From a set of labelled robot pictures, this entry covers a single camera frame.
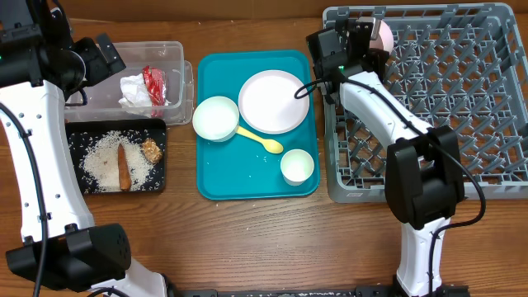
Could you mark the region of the pink bowl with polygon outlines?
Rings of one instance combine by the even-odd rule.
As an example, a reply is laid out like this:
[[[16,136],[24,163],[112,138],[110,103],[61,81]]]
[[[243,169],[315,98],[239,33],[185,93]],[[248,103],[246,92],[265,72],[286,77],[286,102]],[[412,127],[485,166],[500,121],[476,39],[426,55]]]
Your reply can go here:
[[[390,27],[380,19],[373,19],[372,32],[370,34],[370,49],[383,50],[391,53],[394,48],[394,38]]]

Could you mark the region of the pale green cup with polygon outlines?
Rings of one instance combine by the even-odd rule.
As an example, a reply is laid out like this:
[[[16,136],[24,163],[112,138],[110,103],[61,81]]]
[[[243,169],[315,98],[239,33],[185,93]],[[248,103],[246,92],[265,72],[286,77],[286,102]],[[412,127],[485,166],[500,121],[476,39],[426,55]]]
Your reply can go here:
[[[302,149],[291,149],[280,161],[280,171],[285,182],[291,186],[300,186],[313,174],[315,168],[312,156]]]

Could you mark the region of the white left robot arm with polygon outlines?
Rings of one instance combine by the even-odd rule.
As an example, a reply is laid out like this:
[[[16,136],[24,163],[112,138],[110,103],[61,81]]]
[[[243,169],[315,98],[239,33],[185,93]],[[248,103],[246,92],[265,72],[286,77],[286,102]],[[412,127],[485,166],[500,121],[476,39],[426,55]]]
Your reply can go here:
[[[10,271],[32,281],[35,295],[176,295],[166,276],[132,258],[120,225],[96,226],[75,176],[64,109],[71,95],[125,68],[109,37],[74,40],[56,1],[4,1],[1,24],[1,122],[22,214]]]

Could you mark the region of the orange carrot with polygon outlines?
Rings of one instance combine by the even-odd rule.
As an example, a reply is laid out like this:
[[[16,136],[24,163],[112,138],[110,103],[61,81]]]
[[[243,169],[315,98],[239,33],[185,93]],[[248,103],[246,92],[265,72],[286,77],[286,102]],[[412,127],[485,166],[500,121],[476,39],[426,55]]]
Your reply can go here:
[[[122,191],[129,191],[131,188],[131,178],[128,163],[126,161],[125,148],[122,144],[118,145],[117,153],[120,189]]]

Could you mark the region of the white round plate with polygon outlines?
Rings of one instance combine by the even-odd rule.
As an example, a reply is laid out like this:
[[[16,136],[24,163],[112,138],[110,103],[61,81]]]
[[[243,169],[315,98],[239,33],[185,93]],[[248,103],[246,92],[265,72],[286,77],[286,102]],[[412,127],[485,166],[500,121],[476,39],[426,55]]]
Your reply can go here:
[[[303,83],[282,70],[265,70],[251,76],[238,94],[238,109],[245,122],[265,134],[294,130],[307,116],[309,99],[296,99]]]

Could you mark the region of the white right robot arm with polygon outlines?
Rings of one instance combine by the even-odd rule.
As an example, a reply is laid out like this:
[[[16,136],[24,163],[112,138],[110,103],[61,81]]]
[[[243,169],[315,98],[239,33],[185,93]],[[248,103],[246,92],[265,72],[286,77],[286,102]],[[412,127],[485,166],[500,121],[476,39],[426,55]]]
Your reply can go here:
[[[384,21],[346,20],[308,35],[306,42],[316,77],[309,86],[357,117],[386,153],[384,195],[402,224],[393,292],[446,295],[439,275],[443,238],[464,199],[456,133],[421,120],[385,88],[394,37]]]

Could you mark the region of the white napkin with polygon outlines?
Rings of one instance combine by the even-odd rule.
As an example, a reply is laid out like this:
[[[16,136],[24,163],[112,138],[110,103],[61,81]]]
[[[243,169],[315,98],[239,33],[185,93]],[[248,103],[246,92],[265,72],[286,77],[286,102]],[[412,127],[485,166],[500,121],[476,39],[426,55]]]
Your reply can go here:
[[[152,106],[152,101],[142,74],[121,78],[120,90],[123,97],[118,102],[122,107]]]

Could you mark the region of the yellow plastic spoon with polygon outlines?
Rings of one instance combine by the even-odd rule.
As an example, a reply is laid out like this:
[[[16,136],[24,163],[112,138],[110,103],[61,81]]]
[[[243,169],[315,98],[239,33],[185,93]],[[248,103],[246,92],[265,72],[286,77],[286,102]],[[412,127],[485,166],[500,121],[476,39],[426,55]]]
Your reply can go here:
[[[278,141],[274,139],[264,139],[253,132],[244,129],[242,126],[238,126],[236,133],[243,137],[249,138],[261,144],[268,153],[280,154],[284,151],[284,147]]]

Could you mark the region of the red foil snack wrapper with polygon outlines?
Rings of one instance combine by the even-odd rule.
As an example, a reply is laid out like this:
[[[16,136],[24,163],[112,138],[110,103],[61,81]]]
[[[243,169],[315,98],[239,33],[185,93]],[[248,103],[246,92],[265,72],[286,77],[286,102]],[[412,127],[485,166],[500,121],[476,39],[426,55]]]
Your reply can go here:
[[[165,106],[167,104],[165,72],[148,65],[143,68],[142,74],[152,105]]]

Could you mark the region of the small white bowl with scraps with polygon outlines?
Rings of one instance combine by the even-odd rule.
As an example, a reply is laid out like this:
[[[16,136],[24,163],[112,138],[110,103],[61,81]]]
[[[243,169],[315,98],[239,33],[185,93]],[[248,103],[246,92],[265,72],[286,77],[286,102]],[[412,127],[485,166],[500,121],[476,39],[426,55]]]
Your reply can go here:
[[[200,103],[193,115],[192,125],[198,136],[214,142],[232,138],[238,128],[239,109],[228,97],[214,96]]]

